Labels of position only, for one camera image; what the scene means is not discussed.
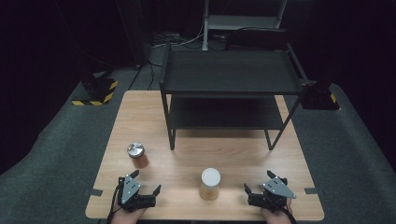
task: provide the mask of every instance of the white shelf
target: white shelf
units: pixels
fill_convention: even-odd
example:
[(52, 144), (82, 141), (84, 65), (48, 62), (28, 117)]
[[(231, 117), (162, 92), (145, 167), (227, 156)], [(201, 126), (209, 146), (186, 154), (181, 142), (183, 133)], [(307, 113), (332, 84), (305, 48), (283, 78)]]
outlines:
[(209, 0), (205, 0), (205, 27), (202, 50), (208, 50), (207, 34), (209, 30), (238, 30), (244, 27), (279, 29), (288, 0), (279, 1), (280, 7), (276, 17), (249, 17), (210, 15), (208, 12)]

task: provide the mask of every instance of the yellow and black striped tape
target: yellow and black striped tape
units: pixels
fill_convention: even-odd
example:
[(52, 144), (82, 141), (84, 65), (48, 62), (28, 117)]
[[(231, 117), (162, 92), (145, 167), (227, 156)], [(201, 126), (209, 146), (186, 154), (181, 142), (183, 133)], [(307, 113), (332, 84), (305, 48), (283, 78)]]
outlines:
[(73, 105), (105, 105), (113, 97), (114, 90), (119, 82), (114, 81), (108, 89), (108, 93), (103, 101), (93, 101), (93, 100), (72, 100)]

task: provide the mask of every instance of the shelf tier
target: shelf tier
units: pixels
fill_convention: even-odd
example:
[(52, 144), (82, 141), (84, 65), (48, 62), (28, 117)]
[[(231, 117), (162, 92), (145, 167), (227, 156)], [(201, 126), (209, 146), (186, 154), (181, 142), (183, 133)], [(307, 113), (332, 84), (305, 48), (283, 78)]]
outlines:
[(275, 96), (186, 97), (173, 95), (171, 129), (280, 130)]
[(210, 15), (207, 21), (209, 30), (238, 30), (244, 27), (278, 29), (280, 25), (280, 20), (276, 17)]

